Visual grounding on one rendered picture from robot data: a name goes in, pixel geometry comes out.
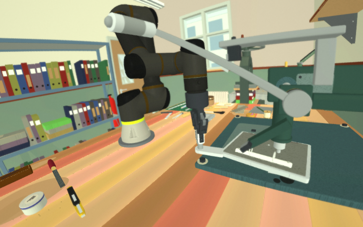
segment window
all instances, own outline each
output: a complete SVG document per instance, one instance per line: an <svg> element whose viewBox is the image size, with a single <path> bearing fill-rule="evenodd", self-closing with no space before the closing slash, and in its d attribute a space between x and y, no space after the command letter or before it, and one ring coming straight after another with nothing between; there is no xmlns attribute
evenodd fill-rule
<svg viewBox="0 0 363 227"><path fill-rule="evenodd" d="M121 74L122 84L133 84L134 79L128 78L126 73L125 73L125 70L123 68L123 60L125 58L125 55L124 54L118 54L117 58L118 58L118 65L120 67L120 74Z"/></svg>
<svg viewBox="0 0 363 227"><path fill-rule="evenodd" d="M219 47L220 41L232 37L231 7L226 1L180 17L181 37L201 39L205 49L226 59L227 50ZM207 69L220 68L207 59Z"/></svg>

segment beige wall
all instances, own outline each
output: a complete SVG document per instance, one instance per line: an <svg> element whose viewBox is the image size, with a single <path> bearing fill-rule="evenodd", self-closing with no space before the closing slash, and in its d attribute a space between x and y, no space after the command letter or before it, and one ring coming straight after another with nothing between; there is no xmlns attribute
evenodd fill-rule
<svg viewBox="0 0 363 227"><path fill-rule="evenodd" d="M315 0L315 11L319 8L324 0ZM329 27L325 21L314 22L314 26ZM344 37L339 36L337 39L337 53L335 62L361 62L363 61L363 10L358 13L357 19L357 35L354 44L349 43Z"/></svg>
<svg viewBox="0 0 363 227"><path fill-rule="evenodd" d="M103 20L119 4L141 5L133 0L9 0L1 4L0 38L61 39L106 42L115 36ZM106 48L100 49L107 59ZM0 65L41 61L95 60L95 51L0 52Z"/></svg>
<svg viewBox="0 0 363 227"><path fill-rule="evenodd" d="M188 13L225 2L225 0L162 0L165 7L156 10L159 28L181 37L179 17ZM314 0L230 0L233 36L255 36L276 32L314 28L309 19L314 14ZM159 37L155 38L158 52L176 52L180 47ZM296 65L314 48L313 41L276 44L253 51L254 67Z"/></svg>

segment bookshelf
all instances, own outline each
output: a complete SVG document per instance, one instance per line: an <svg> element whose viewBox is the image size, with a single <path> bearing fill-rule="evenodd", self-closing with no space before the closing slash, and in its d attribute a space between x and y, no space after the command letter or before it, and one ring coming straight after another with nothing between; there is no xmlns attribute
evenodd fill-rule
<svg viewBox="0 0 363 227"><path fill-rule="evenodd" d="M97 83L91 83L91 84L83 84L83 85L77 85L77 86L71 86L71 87L65 87L65 88L58 88L58 89L52 89L47 91L40 91L40 92L34 92L29 94L23 94L18 96L11 96L11 97L4 97L0 98L0 108L2 104L9 103L9 102L16 102L18 100L23 99L31 99L39 96L48 96L52 94L62 93L62 92L68 92L68 91L74 91L78 89L87 89L97 86L102 86L103 88L103 94L105 98L108 98L106 85L112 84L113 93L116 96L117 95L117 89L115 85L114 75L113 75L113 67L112 67L112 57L111 57L111 51L109 43L107 42L87 42L87 41L70 41L70 40L49 40L49 39L13 39L13 38L0 38L0 52L27 52L27 51L95 51L97 55L98 62L101 61L99 49L102 47L106 47L107 51L107 58L108 58L108 67L110 72L110 81L104 81L104 82L97 82ZM88 130L90 128L93 128L95 126L104 124L104 123L111 123L111 127L114 127L113 120L114 119L120 119L120 115L114 115L112 118L103 120L98 123L94 123L92 125L89 125L87 127L84 127L82 129L78 129L72 132L69 132L67 134L58 136L53 139L49 139L47 141L38 143L36 145L27 147L25 149L4 155L0 157L0 169L3 172L3 174L7 174L8 170L4 164L4 161L15 157L17 155L32 151L36 148L39 148L41 146L50 144L52 142L55 142L57 140L66 138L68 136L75 135L79 132Z"/></svg>

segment container lid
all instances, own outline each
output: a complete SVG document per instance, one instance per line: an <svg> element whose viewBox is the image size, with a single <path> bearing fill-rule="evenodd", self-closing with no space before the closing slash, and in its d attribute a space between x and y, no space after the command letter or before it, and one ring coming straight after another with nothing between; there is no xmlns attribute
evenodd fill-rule
<svg viewBox="0 0 363 227"><path fill-rule="evenodd" d="M42 201L43 198L44 198L43 192L35 192L35 193L25 197L25 199L23 199L20 202L19 207L22 210L27 210L27 209L32 208L33 206L37 205L38 203L40 203L40 201Z"/></svg>

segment fire extinguisher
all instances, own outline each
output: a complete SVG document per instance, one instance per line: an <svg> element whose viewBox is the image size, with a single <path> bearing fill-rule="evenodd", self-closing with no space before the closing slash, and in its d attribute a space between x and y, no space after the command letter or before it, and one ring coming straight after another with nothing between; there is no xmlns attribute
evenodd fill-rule
<svg viewBox="0 0 363 227"><path fill-rule="evenodd" d="M115 99L113 97L111 97L111 95L108 95L108 99L110 100L112 113L117 115L118 113L117 113L117 107L116 107ZM119 119L113 120L113 125L115 127L119 127L120 126L120 120Z"/></svg>

